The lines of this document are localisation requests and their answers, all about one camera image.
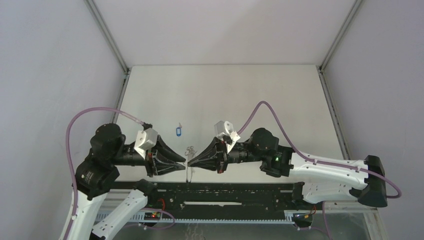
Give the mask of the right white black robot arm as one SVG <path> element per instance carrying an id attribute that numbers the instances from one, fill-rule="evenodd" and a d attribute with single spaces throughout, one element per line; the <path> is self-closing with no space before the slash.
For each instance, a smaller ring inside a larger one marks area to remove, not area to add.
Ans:
<path id="1" fill-rule="evenodd" d="M 209 146 L 188 162 L 189 167 L 222 174 L 229 164 L 260 162 L 266 175 L 288 177 L 293 185 L 291 204 L 304 209 L 324 201 L 357 201 L 374 208 L 388 205 L 385 170 L 381 159 L 368 155 L 360 160 L 339 160 L 313 155 L 302 157 L 265 128 L 256 129 L 244 142 L 227 135 L 213 138 Z"/>

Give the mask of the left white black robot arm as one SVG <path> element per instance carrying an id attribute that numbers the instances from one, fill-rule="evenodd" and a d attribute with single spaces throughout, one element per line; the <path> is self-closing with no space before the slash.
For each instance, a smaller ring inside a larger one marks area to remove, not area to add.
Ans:
<path id="1" fill-rule="evenodd" d="M 95 222 L 98 211 L 119 177 L 118 166 L 144 166 L 148 177 L 185 170 L 185 159 L 169 148 L 151 124 L 143 123 L 136 139 L 126 136 L 115 123 L 100 126 L 90 140 L 87 157 L 73 174 L 74 193 L 62 230 L 61 240 L 111 240 L 132 216 L 158 202 L 157 186 L 137 181 L 127 197 L 103 220 Z"/>

